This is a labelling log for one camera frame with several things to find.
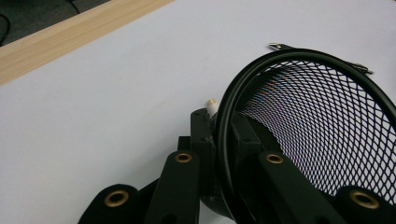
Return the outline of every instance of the screw hole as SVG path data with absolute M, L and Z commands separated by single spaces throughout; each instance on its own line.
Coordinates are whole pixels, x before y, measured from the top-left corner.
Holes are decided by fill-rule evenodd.
M 377 209 L 379 207 L 379 202 L 373 196 L 360 191 L 360 190 L 352 190 L 349 194 L 349 197 L 353 202 L 358 205 L 369 208 L 369 209 Z
M 283 158 L 276 154 L 268 154 L 265 159 L 271 163 L 280 164 L 283 162 Z
M 107 194 L 105 198 L 105 205 L 107 207 L 118 207 L 128 201 L 129 194 L 125 190 L 115 190 Z
M 175 224 L 177 222 L 177 217 L 174 214 L 166 214 L 161 219 L 162 224 Z
M 189 162 L 192 160 L 192 156 L 187 153 L 180 153 L 176 155 L 176 161 L 178 162 Z

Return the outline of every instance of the white table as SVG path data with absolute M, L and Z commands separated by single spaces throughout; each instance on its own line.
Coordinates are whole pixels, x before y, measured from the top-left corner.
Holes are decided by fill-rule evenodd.
M 77 223 L 100 190 L 146 186 L 269 42 L 362 63 L 396 102 L 395 21 L 391 0 L 178 0 L 0 86 L 0 223 Z

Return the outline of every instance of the brass insert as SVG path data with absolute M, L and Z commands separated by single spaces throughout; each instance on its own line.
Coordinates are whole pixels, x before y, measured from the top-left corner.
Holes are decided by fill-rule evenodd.
M 265 159 L 271 163 L 280 164 L 283 162 L 283 158 L 276 154 L 268 154 Z
M 192 156 L 188 153 L 179 153 L 175 157 L 178 162 L 189 162 L 192 160 Z
M 118 207 L 128 201 L 129 194 L 123 189 L 115 190 L 107 194 L 105 198 L 105 205 L 107 207 Z
M 352 190 L 349 193 L 349 197 L 356 204 L 370 209 L 377 209 L 379 207 L 379 202 L 370 194 L 367 194 L 360 190 Z

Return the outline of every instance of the wooden strip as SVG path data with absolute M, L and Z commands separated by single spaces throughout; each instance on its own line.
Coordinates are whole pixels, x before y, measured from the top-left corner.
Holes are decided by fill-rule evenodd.
M 113 0 L 0 48 L 0 85 L 174 0 Z

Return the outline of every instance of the metal mesh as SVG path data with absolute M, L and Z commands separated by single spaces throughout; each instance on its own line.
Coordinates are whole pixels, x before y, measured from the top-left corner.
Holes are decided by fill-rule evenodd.
M 266 126 L 317 189 L 333 196 L 359 186 L 396 204 L 395 127 L 351 78 L 292 61 L 262 71 L 247 90 L 237 109 Z

